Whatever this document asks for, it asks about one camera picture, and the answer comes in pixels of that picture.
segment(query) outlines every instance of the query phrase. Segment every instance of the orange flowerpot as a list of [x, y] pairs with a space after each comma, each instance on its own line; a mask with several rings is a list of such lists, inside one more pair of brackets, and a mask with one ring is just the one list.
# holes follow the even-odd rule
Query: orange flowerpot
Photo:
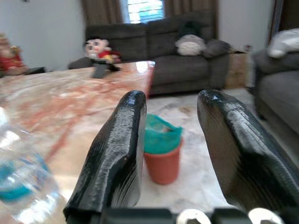
[[149, 176], [153, 182], [158, 184], [169, 184], [177, 179], [179, 172], [179, 154], [182, 143], [183, 140], [181, 140], [178, 147], [169, 153], [144, 153]]

